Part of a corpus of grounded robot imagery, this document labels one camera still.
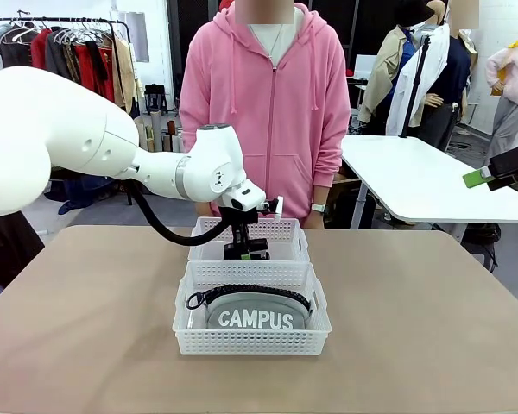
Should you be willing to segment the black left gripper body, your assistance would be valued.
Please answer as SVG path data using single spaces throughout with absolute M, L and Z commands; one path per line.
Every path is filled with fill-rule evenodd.
M 250 244 L 249 226 L 258 223 L 258 211 L 253 208 L 248 211 L 236 210 L 229 207 L 220 207 L 222 221 L 231 227 L 233 243 L 248 247 Z

